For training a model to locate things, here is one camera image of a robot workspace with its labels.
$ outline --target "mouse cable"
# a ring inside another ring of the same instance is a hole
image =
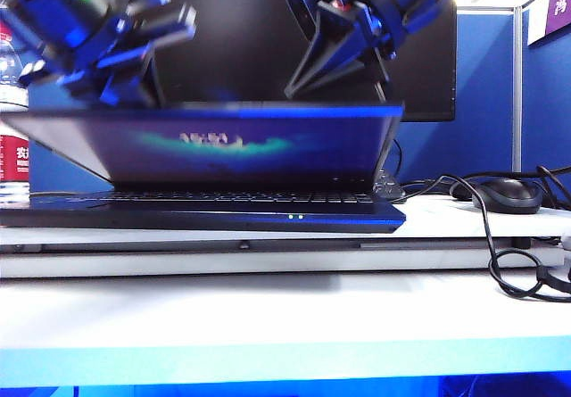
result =
[[[485,178],[485,177],[504,177],[504,178],[539,178],[542,181],[542,185],[534,182],[541,190],[546,194],[548,200],[550,201],[551,207],[555,210],[571,210],[569,207],[571,205],[571,192],[569,192],[563,183],[556,177],[557,175],[563,175],[571,173],[571,166],[570,167],[563,167],[554,170],[548,170],[546,167],[539,165],[536,167],[536,172],[515,172],[515,171],[482,171],[482,172],[474,172],[471,174],[465,175],[463,178],[466,181],[471,181],[476,178]],[[567,198],[566,202],[560,201],[557,196],[551,190],[551,187],[548,183],[550,179],[555,186],[563,193],[563,195]],[[430,185],[434,182],[433,179],[426,179],[426,180],[412,180],[410,182],[406,182],[401,184],[401,187],[407,186],[425,186]],[[439,184],[440,190],[432,191],[431,194],[441,193],[451,189],[452,186],[461,186],[459,182],[446,182]]]
[[[559,188],[561,193],[567,198],[567,201],[571,203],[571,193],[569,193],[569,191],[565,188],[563,183],[561,183],[561,181],[557,177],[555,177],[553,171],[548,170],[547,168],[540,165],[537,167],[537,172],[542,173],[545,177],[548,177],[553,183],[555,183],[555,186]]]
[[[458,182],[464,188],[466,188],[478,202],[478,205],[480,206],[482,212],[482,218],[484,220],[485,240],[488,246],[488,250],[490,252],[490,261],[488,262],[488,270],[492,278],[496,281],[496,283],[498,283],[501,290],[503,290],[505,294],[516,299],[533,298],[546,302],[571,302],[571,296],[551,296],[548,294],[539,293],[542,287],[546,285],[550,288],[560,291],[561,293],[571,294],[571,282],[563,281],[550,274],[548,268],[545,265],[543,265],[543,263],[539,260],[539,258],[534,256],[533,254],[515,248],[509,248],[500,251],[496,250],[492,239],[492,231],[490,230],[490,223],[488,221],[488,211],[485,208],[484,200],[482,199],[482,196],[480,196],[480,194],[464,178],[454,176],[452,174],[442,174],[439,178],[434,180],[431,185],[425,187],[424,189],[415,192],[414,194],[408,194],[399,199],[395,199],[391,201],[391,203],[397,203],[404,201],[406,199],[410,199],[414,196],[427,194],[432,189],[440,185],[444,180],[453,180]],[[501,276],[501,268],[498,260],[501,257],[506,256],[508,254],[516,254],[524,256],[535,264],[535,274],[537,278],[537,283],[532,288],[524,290],[506,282],[503,279],[503,277]],[[571,281],[571,270],[569,270],[568,278]]]
[[[571,166],[556,168],[554,170],[547,170],[554,176],[571,173]],[[464,179],[472,179],[476,177],[506,177],[506,178],[540,178],[543,172],[537,170],[536,172],[518,172],[518,171],[484,171],[474,172],[464,176]]]
[[[397,149],[398,154],[399,154],[399,161],[396,164],[396,169],[394,170],[394,174],[393,174],[393,177],[397,178],[399,176],[399,173],[401,172],[403,154],[402,154],[401,143],[399,143],[396,138],[393,139],[393,143],[396,146],[396,149]]]

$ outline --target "monitor screen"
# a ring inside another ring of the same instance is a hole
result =
[[[160,51],[159,77],[167,101],[284,101],[284,88],[308,47],[286,0],[173,0],[197,14],[193,40]],[[456,9],[410,36],[387,63],[403,120],[452,120],[456,68]],[[299,100],[370,103],[372,83],[344,79]]]

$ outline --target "laptop lid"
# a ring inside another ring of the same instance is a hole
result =
[[[185,103],[1,118],[118,189],[369,191],[401,115],[399,104]]]

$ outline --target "laptop logo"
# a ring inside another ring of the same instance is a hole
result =
[[[183,132],[180,134],[179,139],[183,143],[193,145],[211,145],[226,148],[240,148],[244,145],[244,140],[240,136],[236,136],[236,140],[232,143],[229,143],[228,134],[225,132],[209,132],[208,134],[199,134],[197,132],[191,132],[190,134],[187,134],[186,132]]]

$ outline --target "bottle label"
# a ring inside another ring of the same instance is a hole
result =
[[[27,182],[28,174],[28,140],[0,134],[0,182]]]

